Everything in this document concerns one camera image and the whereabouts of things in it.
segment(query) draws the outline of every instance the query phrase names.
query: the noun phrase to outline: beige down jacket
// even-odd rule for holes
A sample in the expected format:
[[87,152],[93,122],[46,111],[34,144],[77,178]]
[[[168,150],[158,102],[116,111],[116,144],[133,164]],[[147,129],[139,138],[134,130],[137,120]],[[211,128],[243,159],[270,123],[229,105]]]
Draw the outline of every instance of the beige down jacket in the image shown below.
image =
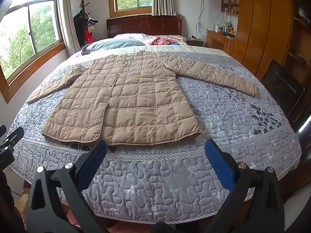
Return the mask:
[[108,145],[167,143],[201,133],[176,74],[257,93],[249,80],[204,62],[141,51],[75,66],[34,92],[29,103],[75,80],[47,118],[43,135],[64,142],[102,139]]

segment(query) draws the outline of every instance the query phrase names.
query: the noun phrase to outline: wooden headboard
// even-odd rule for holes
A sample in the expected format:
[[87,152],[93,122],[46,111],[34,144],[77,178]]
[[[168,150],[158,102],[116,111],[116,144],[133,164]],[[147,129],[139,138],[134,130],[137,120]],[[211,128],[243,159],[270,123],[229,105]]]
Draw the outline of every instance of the wooden headboard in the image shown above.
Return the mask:
[[139,15],[107,20],[108,37],[123,33],[147,35],[181,35],[182,17]]

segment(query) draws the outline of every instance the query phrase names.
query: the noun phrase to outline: wooden wardrobe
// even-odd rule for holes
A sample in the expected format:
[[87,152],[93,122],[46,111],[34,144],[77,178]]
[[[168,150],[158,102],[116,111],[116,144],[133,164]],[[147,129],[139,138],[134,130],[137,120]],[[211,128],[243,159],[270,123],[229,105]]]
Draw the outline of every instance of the wooden wardrobe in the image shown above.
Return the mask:
[[[288,117],[292,126],[311,104],[311,30],[299,20],[298,8],[295,0],[239,0],[231,53],[259,80],[274,59],[306,88]],[[305,63],[296,54],[302,55]]]

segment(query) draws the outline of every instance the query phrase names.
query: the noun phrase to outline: blue cloth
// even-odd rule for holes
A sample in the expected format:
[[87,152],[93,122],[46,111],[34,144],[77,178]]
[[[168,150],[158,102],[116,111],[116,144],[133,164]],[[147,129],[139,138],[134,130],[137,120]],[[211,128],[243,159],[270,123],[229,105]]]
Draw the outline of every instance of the blue cloth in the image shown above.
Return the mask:
[[81,55],[87,55],[93,51],[97,51],[100,49],[109,50],[130,46],[145,46],[145,44],[133,38],[121,38],[121,39],[108,38],[84,46],[81,49]]

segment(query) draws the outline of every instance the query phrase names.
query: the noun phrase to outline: window frame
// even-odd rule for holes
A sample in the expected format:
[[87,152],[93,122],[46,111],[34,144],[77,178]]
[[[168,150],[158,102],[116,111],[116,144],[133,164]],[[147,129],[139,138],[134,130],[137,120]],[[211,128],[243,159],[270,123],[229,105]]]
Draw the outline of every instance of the window frame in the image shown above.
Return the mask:
[[[31,29],[31,20],[30,20],[30,10],[29,5],[46,2],[46,1],[54,1],[54,17],[56,21],[57,34],[59,36],[59,40],[55,41],[51,45],[37,52],[35,47],[35,39],[33,36],[33,32]],[[44,63],[46,63],[49,59],[54,57],[56,54],[64,50],[65,44],[62,37],[62,32],[60,28],[60,20],[58,13],[58,3],[57,0],[33,0],[23,4],[16,5],[8,9],[6,15],[10,14],[13,11],[19,10],[20,8],[27,7],[28,9],[28,22],[30,28],[30,37],[31,37],[31,45],[33,46],[34,56],[29,58],[26,62],[24,62],[13,74],[10,75],[8,79],[4,77],[4,73],[2,68],[0,69],[0,91],[5,101],[9,103],[14,94],[18,91],[18,89],[24,84],[24,82],[30,78],[30,76],[38,70]]]
[[151,14],[152,11],[152,6],[139,6],[139,0],[137,0],[137,7],[121,10],[118,9],[117,0],[108,0],[108,2],[110,18],[139,14]]

